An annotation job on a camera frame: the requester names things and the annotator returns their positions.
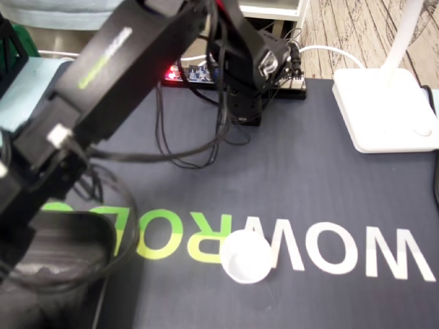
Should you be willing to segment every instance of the wire bundle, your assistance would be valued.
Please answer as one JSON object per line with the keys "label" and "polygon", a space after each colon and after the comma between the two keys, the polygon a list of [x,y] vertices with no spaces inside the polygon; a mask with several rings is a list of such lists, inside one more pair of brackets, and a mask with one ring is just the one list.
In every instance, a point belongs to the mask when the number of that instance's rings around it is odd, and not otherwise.
{"label": "wire bundle", "polygon": [[[113,160],[119,162],[162,162],[162,161],[171,161],[176,166],[184,168],[184,169],[203,169],[215,162],[215,159],[218,155],[219,143],[221,141],[225,141],[230,145],[242,146],[246,145],[250,142],[250,135],[243,131],[238,125],[239,122],[231,116],[228,111],[225,99],[224,99],[224,64],[226,57],[226,48],[228,42],[228,31],[226,25],[219,21],[217,5],[214,0],[206,0],[207,8],[209,10],[209,14],[211,15],[211,25],[210,25],[210,33],[206,38],[207,47],[206,47],[206,65],[209,68],[210,72],[213,72],[213,63],[210,56],[210,52],[213,48],[215,38],[217,33],[221,34],[221,45],[219,48],[219,58],[218,58],[218,67],[219,67],[219,76],[215,81],[215,85],[217,87],[218,100],[214,101],[199,93],[194,87],[192,87],[185,77],[184,71],[181,67],[181,62],[178,63],[181,76],[183,81],[190,87],[191,91],[199,98],[211,103],[214,106],[217,106],[217,118],[215,122],[215,136],[214,138],[199,146],[195,149],[191,149],[189,151],[183,151],[178,153],[173,153],[169,147],[169,143],[167,142],[165,135],[165,125],[164,125],[164,111],[163,111],[163,94],[161,85],[158,85],[156,88],[156,142],[160,154],[143,154],[143,153],[131,153],[131,154],[121,154],[115,152],[101,151],[95,148],[88,148],[87,150],[83,150],[74,139],[69,139],[63,145],[63,149],[61,151],[73,152],[78,157],[80,157],[84,164],[86,165],[86,170],[84,175],[78,180],[78,183],[73,187],[73,190],[84,200],[90,201],[94,200],[99,203],[104,201],[104,188],[103,185],[108,186],[115,192],[118,192],[120,196],[122,196],[125,202],[131,208],[131,213],[129,216],[129,226],[132,227],[132,234],[130,237],[130,242],[124,248],[124,250],[119,253],[118,257],[112,259],[105,267],[102,267],[98,270],[90,270],[85,275],[78,276],[76,278],[71,278],[68,280],[57,280],[57,279],[47,279],[47,278],[35,278],[33,276],[29,276],[20,272],[17,269],[12,268],[2,260],[0,260],[0,278],[9,280],[14,284],[23,287],[25,289],[29,289],[35,293],[42,294],[52,294],[52,293],[65,293],[68,291],[72,291],[79,287],[84,286],[85,284],[94,282],[108,276],[114,271],[118,270],[121,266],[126,264],[126,262],[133,256],[136,252],[137,245],[139,243],[140,231],[139,231],[139,214],[137,210],[137,204],[132,194],[130,193],[128,187],[123,183],[120,178],[118,178],[114,173],[109,171],[107,168],[101,166],[100,164],[94,164],[90,162],[91,158],[98,158],[103,160]],[[271,100],[276,97],[279,92],[281,86],[277,89],[277,91],[273,94],[272,97],[268,99],[266,104],[264,105],[264,109],[270,104]],[[257,119],[261,114],[258,114],[252,120]],[[245,141],[243,142],[235,142],[228,141],[226,139],[227,133],[232,129],[232,123],[236,123],[234,129],[236,128],[244,137]],[[0,133],[3,139],[3,147],[1,148],[1,161],[8,167],[11,163],[11,144],[10,144],[10,133],[0,129]],[[209,157],[207,161],[203,164],[195,164],[186,160],[182,160],[182,158],[186,158],[188,156],[192,156],[195,154],[200,154],[202,152],[209,151]],[[37,191],[38,188],[45,182],[51,170],[58,165],[58,163],[52,160],[46,171],[43,173],[41,178],[35,183],[35,185],[29,187],[29,191]]]}

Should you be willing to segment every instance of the green letter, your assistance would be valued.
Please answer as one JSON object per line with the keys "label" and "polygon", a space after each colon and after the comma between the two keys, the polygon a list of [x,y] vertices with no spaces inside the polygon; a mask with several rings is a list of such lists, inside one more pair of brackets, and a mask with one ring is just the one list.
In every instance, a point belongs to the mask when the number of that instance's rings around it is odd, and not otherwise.
{"label": "green letter", "polygon": [[128,220],[128,216],[130,214],[129,208],[122,207],[96,207],[94,209],[90,209],[90,212],[94,212],[96,214],[101,215],[116,215],[116,248],[115,248],[115,256],[119,252],[119,247],[122,242],[123,231],[125,230],[126,221]]}
{"label": "green letter", "polygon": [[47,202],[41,210],[46,211],[73,211],[72,207],[64,202]]}
{"label": "green letter", "polygon": [[[172,228],[171,238],[166,246],[161,249],[150,249],[145,244],[146,227],[155,218],[167,219]],[[139,246],[137,247],[137,253],[148,259],[162,259],[168,257],[177,250],[183,237],[183,224],[180,217],[176,213],[166,209],[151,210],[144,214],[140,219],[140,230],[140,241]]]}
{"label": "green letter", "polygon": [[212,231],[209,223],[201,212],[191,212],[191,215],[200,228],[200,232],[191,236],[187,242],[189,255],[202,263],[221,263],[219,254],[208,254],[200,251],[200,242],[203,240],[217,240],[219,241],[219,248],[221,249],[222,241],[232,232],[232,215],[221,216],[220,232]]}

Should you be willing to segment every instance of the white letter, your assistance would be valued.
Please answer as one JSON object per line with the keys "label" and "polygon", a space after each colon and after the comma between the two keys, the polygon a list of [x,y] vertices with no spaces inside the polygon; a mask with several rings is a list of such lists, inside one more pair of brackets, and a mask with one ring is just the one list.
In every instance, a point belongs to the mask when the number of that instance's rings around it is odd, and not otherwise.
{"label": "white letter", "polygon": [[[318,249],[318,237],[323,231],[332,231],[340,235],[345,248],[344,260],[340,264],[328,263],[323,259]],[[310,259],[321,270],[331,274],[346,274],[355,268],[358,260],[358,250],[353,237],[342,226],[322,222],[312,225],[307,232],[306,246]]]}
{"label": "white letter", "polygon": [[406,280],[408,277],[406,250],[406,246],[408,246],[424,280],[428,282],[436,282],[427,261],[422,252],[420,252],[420,249],[409,230],[396,230],[397,260],[395,260],[379,228],[370,226],[366,228],[366,276],[378,276],[377,243],[396,279]]}
{"label": "white letter", "polygon": [[[246,230],[254,230],[263,236],[263,230],[259,217],[247,217]],[[277,267],[279,252],[281,250],[282,234],[285,235],[285,242],[291,265],[295,271],[304,271],[303,261],[300,257],[299,248],[297,247],[296,239],[294,238],[291,224],[287,219],[277,219],[276,226],[274,226],[272,239],[272,253],[273,253],[273,269]]]}

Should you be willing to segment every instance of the white cable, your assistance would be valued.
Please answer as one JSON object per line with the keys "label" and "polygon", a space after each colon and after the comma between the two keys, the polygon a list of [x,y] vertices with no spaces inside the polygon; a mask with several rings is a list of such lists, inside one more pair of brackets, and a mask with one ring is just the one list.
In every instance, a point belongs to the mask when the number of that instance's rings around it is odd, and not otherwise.
{"label": "white cable", "polygon": [[355,64],[358,65],[359,68],[361,68],[361,69],[365,69],[366,68],[366,67],[364,67],[364,65],[357,58],[355,58],[350,53],[347,53],[344,50],[341,50],[341,49],[338,49],[338,48],[334,48],[334,47],[330,47],[330,46],[319,46],[319,45],[306,46],[306,47],[303,47],[302,49],[300,49],[299,53],[302,53],[302,52],[304,52],[306,50],[312,50],[312,49],[323,49],[323,50],[334,51],[335,53],[339,53],[339,54],[341,54],[343,56],[346,56],[347,58],[350,58],[351,60],[353,60],[355,62]]}
{"label": "white cable", "polygon": [[78,53],[66,53],[64,51],[50,51],[50,50],[38,50],[40,54],[43,55],[59,55],[59,56],[69,56],[69,57],[78,57]]}
{"label": "white cable", "polygon": [[206,55],[199,55],[199,56],[195,56],[195,57],[187,57],[187,58],[182,58],[181,60],[183,61],[189,61],[189,60],[203,60],[206,58]]}

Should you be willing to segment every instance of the white cup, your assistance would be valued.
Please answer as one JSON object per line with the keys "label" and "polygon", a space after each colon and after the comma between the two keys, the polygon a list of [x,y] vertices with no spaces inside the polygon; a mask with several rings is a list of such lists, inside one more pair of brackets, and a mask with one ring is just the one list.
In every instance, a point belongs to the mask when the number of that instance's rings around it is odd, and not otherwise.
{"label": "white cup", "polygon": [[260,234],[238,230],[227,236],[219,252],[224,271],[241,284],[263,280],[273,264],[272,248]]}

